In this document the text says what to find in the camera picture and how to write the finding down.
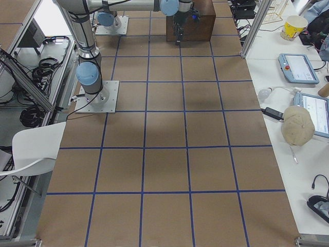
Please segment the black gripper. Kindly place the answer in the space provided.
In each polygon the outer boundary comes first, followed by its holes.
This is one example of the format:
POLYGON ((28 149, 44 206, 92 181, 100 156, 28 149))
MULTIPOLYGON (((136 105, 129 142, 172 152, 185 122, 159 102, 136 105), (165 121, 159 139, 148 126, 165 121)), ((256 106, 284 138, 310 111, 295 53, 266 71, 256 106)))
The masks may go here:
POLYGON ((176 37, 175 45, 180 45, 184 36, 184 29, 182 26, 185 25, 190 15, 190 11, 181 12, 178 11, 173 15, 173 35, 176 37))

